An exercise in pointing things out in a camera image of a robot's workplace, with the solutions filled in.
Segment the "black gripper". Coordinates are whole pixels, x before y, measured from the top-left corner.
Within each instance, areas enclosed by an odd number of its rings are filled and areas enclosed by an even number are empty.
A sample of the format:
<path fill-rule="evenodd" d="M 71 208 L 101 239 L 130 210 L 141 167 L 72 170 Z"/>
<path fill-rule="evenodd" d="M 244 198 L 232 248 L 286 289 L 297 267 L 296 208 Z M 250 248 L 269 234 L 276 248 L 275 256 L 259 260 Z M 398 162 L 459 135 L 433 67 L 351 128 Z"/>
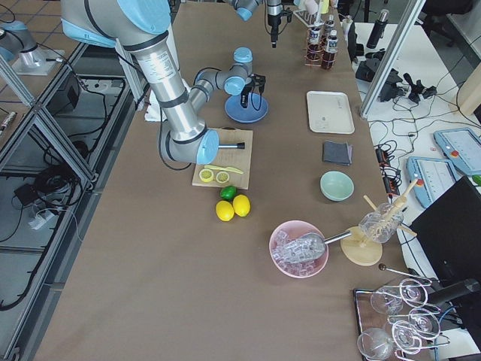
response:
<path fill-rule="evenodd" d="M 280 0 L 266 0 L 266 10 L 268 15 L 268 26 L 270 27 L 271 46 L 277 47 L 278 31 L 281 24 L 281 12 L 283 10 Z"/>
<path fill-rule="evenodd" d="M 250 80 L 249 82 L 246 83 L 244 86 L 241 94 L 240 94 L 240 106 L 244 109 L 248 108 L 248 102 L 249 102 L 249 93 L 251 93 L 254 89 L 254 81 Z"/>

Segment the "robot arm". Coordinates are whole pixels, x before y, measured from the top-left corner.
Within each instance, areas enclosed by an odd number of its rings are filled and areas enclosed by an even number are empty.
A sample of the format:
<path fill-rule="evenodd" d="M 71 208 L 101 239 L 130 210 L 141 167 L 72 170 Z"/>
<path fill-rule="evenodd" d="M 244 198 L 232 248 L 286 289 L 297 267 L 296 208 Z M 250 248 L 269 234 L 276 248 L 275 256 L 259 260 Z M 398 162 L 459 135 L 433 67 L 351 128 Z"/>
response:
<path fill-rule="evenodd" d="M 267 33 L 271 37 L 271 46 L 277 47 L 277 41 L 280 33 L 280 24 L 283 17 L 283 5 L 278 0 L 232 0 L 227 1 L 236 11 L 237 15 L 243 20 L 249 20 L 257 8 L 261 5 L 265 6 L 267 17 Z"/>
<path fill-rule="evenodd" d="M 175 53 L 168 47 L 170 6 L 167 1 L 63 1 L 62 28 L 76 41 L 113 48 L 121 44 L 138 61 L 167 120 L 159 151 L 171 160 L 210 164 L 219 149 L 219 135 L 198 110 L 212 92 L 237 96 L 253 73 L 249 48 L 234 51 L 228 71 L 203 71 L 187 89 Z"/>

